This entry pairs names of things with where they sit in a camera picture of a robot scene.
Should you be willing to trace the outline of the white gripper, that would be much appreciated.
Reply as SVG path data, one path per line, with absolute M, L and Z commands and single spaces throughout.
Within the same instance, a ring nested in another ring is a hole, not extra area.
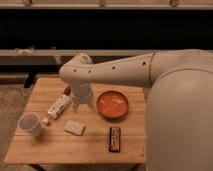
M 93 92 L 89 84 L 72 84 L 71 85 L 71 98 L 73 100 L 73 112 L 76 113 L 78 109 L 77 104 L 87 104 L 91 110 L 94 110 Z

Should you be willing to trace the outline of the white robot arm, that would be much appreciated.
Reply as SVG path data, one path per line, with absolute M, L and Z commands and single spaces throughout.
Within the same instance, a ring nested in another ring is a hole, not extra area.
M 76 103 L 86 101 L 92 83 L 148 88 L 147 170 L 213 171 L 213 52 L 170 50 L 99 64 L 81 53 L 60 77 Z

